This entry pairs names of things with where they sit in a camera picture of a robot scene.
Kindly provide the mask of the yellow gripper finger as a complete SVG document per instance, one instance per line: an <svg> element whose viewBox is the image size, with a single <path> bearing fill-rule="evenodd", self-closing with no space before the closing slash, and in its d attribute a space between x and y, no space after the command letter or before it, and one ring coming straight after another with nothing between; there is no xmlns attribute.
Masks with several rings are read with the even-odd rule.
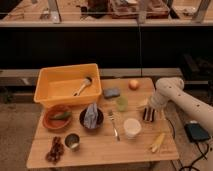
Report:
<svg viewBox="0 0 213 171"><path fill-rule="evenodd" d="M163 110L160 110L160 112L159 112L159 118L160 118L161 120L166 120L166 116L165 116L165 113L164 113Z"/></svg>
<svg viewBox="0 0 213 171"><path fill-rule="evenodd" d="M147 99L144 99L144 100L141 100L138 105L137 105L137 109L138 110L143 110L144 108L146 108L148 105L148 100Z"/></svg>

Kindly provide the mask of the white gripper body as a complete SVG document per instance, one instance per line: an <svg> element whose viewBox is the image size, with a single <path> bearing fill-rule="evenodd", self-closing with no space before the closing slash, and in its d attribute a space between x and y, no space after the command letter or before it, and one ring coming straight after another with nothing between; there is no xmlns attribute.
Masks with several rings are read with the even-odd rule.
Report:
<svg viewBox="0 0 213 171"><path fill-rule="evenodd" d="M166 106L167 102L167 97L161 95L159 92L154 92L148 100L148 105L155 110L161 110Z"/></svg>

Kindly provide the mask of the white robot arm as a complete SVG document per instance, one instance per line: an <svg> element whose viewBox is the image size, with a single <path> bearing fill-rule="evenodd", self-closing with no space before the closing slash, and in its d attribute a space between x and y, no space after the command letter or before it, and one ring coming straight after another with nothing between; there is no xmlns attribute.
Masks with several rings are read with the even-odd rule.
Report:
<svg viewBox="0 0 213 171"><path fill-rule="evenodd" d="M191 118L213 135L213 106L189 95L184 91L184 81L179 77L160 78L155 83L155 91L144 100L138 109L161 110L168 101L173 101Z"/></svg>

